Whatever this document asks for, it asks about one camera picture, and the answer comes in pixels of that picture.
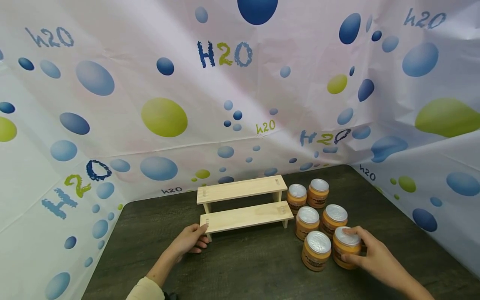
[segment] blue circle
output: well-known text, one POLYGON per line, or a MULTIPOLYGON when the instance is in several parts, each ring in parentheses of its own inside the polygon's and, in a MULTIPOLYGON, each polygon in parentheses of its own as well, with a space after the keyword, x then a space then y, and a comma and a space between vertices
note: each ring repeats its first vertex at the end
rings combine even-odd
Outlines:
POLYGON ((0 111, 6 114, 11 114, 15 111, 15 106, 10 102, 0 102, 0 111))
POLYGON ((411 77, 428 74, 438 61, 438 49, 433 43, 422 43, 412 48, 403 58, 403 72, 411 77))
POLYGON ((45 297, 48 300, 55 300, 60 297, 70 284, 70 274, 62 272, 56 274, 45 288, 45 297))
POLYGON ((226 110, 231 110, 233 108, 232 101, 230 100, 225 101, 225 103, 223 104, 223 108, 225 108, 226 110))
POLYGON ((75 244, 77 243, 77 238, 74 236, 71 236, 65 240, 64 247, 65 249, 71 249, 75 247, 75 244))
POLYGON ((101 183, 99 186, 96 188, 96 195, 100 199, 107 199, 110 197, 113 192, 115 191, 115 186, 111 182, 104 182, 101 183))
POLYGON ((60 115, 60 123, 69 131, 84 135, 90 132, 88 122, 77 114, 64 112, 60 115))
POLYGON ((428 211, 421 208, 415 208, 412 215, 413 220, 421 229, 428 232, 434 232, 437 230, 437 221, 428 211))
POLYGON ((342 43, 349 45, 355 41, 359 34, 360 21, 359 13, 353 13, 343 21, 338 32, 338 37, 342 43))
POLYGON ((266 23, 273 16, 278 0, 237 0, 241 16, 252 25, 266 23))
POLYGON ((453 172, 447 176, 448 186, 457 194, 472 197, 480 192, 479 182, 471 175, 463 172, 453 172))
POLYGON ((220 178, 220 179, 218 180, 218 184, 230 183, 230 182, 233 182, 233 181, 234 181, 233 177, 231 177, 231 176, 224 176, 224 177, 222 177, 222 178, 220 178))
POLYGON ((283 66, 280 69, 280 76, 282 76, 283 78, 287 78, 290 75, 290 72, 291 72, 291 69, 289 66, 283 66))
POLYGON ((35 69, 35 67, 33 66, 33 63, 29 59, 26 59, 25 57, 20 57, 18 59, 18 63, 22 68, 24 68, 27 71, 33 71, 33 69, 35 69))
POLYGON ((278 172, 277 168, 269 168, 265 170, 264 175, 265 176, 273 176, 278 172))
POLYGON ((374 42, 378 41, 381 38, 382 38, 382 32, 380 30, 375 31, 372 34, 372 41, 374 41, 374 42))
POLYGON ((197 7, 195 10, 195 18, 197 18, 197 21, 200 23, 205 24, 208 20, 207 10, 202 6, 197 7))
POLYGON ((97 221, 92 228, 92 235, 96 239, 102 238, 107 234, 108 231, 108 222, 106 220, 97 221))
POLYGON ((242 117, 241 111, 237 110, 237 111, 235 111, 235 112, 233 113, 233 118, 234 118, 235 120, 238 121, 238 120, 241 119, 241 117, 242 117))
POLYGON ((345 125, 348 122, 350 122, 352 117, 353 117, 353 108, 347 108, 338 115, 338 118, 336 119, 336 121, 340 125, 345 125))
POLYGON ((173 161, 161 156, 147 157, 140 163, 140 171, 153 180, 170 180, 177 175, 178 170, 173 161))
POLYGON ((367 100, 368 97, 373 93, 375 85, 370 79, 364 79, 359 87, 358 98, 360 102, 367 100))
POLYGON ((442 206, 442 200, 438 199, 437 197, 431 197, 430 202, 437 207, 442 206))
POLYGON ((173 62, 166 57, 161 57, 156 61, 156 68, 165 76, 172 75, 175 70, 173 62))
POLYGON ((130 164, 123 159, 116 158, 110 161, 110 166, 117 172, 128 172, 130 171, 130 164))
POLYGON ((95 95, 108 96, 115 89, 112 75, 107 69, 94 61, 84 60, 79 62, 75 73, 84 88, 95 95))
POLYGON ((57 141, 50 147, 50 154, 58 161, 68 161, 77 155, 77 146, 70 141, 57 141))
POLYGON ((51 78, 54 78, 54 79, 60 78, 60 70, 57 68, 57 66, 53 62, 48 60, 42 60, 40 62, 40 68, 42 69, 43 73, 50 76, 51 78))
POLYGON ((218 156, 220 156, 221 158, 230 158, 233 156, 233 154, 235 153, 235 151, 233 150, 232 147, 230 146, 223 146, 223 147, 220 147, 216 153, 218 154, 218 156))
POLYGON ((382 42, 382 50, 386 53, 392 52, 398 46, 399 39, 396 36, 388 36, 382 42))

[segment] printed backdrop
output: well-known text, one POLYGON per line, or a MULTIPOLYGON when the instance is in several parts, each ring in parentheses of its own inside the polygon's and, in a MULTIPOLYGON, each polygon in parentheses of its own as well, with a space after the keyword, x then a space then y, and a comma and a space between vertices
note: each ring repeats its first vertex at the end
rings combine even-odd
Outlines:
POLYGON ((480 2, 0 16, 0 299, 80 299, 128 202, 338 164, 480 276, 480 2))

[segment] orange jar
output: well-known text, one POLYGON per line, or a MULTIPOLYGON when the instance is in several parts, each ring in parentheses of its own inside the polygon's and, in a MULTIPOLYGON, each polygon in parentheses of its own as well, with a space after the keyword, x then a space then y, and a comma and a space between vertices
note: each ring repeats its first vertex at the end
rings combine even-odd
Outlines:
POLYGON ((320 222, 320 229, 329 238, 333 238, 335 229, 340 226, 345 226, 348 221, 348 214, 345 208, 330 204, 324 209, 322 214, 322 221, 320 222))
POLYGON ((301 261, 312 271, 320 272, 324 269, 330 254, 332 243, 325 234, 312 231, 303 242, 301 261))
POLYGON ((287 202, 294 215, 297 214, 307 203, 307 189, 300 184, 292 184, 288 187, 287 202))
POLYGON ((323 208, 327 201, 328 183, 323 179, 314 179, 310 182, 307 192, 307 202, 313 208, 323 208))
POLYGON ((335 234, 333 235, 333 260, 342 268, 353 270, 357 268, 357 266, 344 262, 342 260, 342 254, 359 255, 361 251, 360 237, 357 234, 346 234, 343 232, 343 228, 350 227, 338 227, 335 229, 335 234))
POLYGON ((320 226, 320 216, 315 209, 309 206, 304 206, 299 209, 295 223, 297 226, 295 234, 300 240, 304 240, 307 237, 307 234, 314 230, 318 230, 318 227, 320 226))

